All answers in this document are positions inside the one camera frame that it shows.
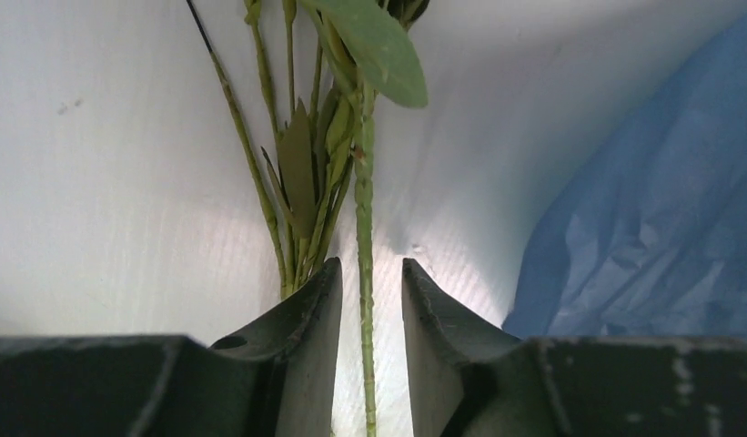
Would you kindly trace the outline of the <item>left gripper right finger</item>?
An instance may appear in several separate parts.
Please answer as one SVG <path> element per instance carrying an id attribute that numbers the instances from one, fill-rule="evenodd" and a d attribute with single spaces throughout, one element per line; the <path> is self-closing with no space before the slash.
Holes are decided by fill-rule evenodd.
<path id="1" fill-rule="evenodd" d="M 747 342 L 518 339 L 402 263 L 417 436 L 747 436 Z"/>

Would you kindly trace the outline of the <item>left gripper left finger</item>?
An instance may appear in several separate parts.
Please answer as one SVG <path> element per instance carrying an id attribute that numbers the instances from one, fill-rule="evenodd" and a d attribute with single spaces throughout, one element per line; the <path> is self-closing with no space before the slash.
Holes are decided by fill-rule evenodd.
<path id="1" fill-rule="evenodd" d="M 0 337 L 0 436 L 328 436 L 342 300 L 332 258 L 210 346 L 185 335 Z"/>

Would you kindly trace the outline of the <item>blue wrapping paper sheet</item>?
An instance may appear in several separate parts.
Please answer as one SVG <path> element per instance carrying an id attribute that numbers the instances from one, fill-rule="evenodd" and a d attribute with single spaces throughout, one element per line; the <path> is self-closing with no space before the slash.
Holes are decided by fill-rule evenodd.
<path id="1" fill-rule="evenodd" d="M 747 340 L 747 15 L 601 145 L 524 250 L 504 331 Z"/>

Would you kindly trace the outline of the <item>fake pink flower bouquet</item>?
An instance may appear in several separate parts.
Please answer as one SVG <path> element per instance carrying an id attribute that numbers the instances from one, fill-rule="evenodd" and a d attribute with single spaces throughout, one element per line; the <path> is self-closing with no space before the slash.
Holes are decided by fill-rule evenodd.
<path id="1" fill-rule="evenodd" d="M 425 73 L 409 30 L 425 1 L 285 1 L 288 80 L 294 81 L 296 21 L 317 34 L 309 101 L 290 90 L 289 115 L 278 117 L 274 75 L 260 29 L 263 3 L 247 1 L 244 20 L 255 46 L 261 94 L 274 151 L 255 149 L 245 116 L 217 51 L 209 55 L 244 148 L 278 262 L 280 296 L 307 285 L 326 261 L 347 195 L 355 201 L 360 350 L 365 433 L 378 427 L 374 359 L 374 110 L 379 97 L 405 108 L 428 104 Z"/>

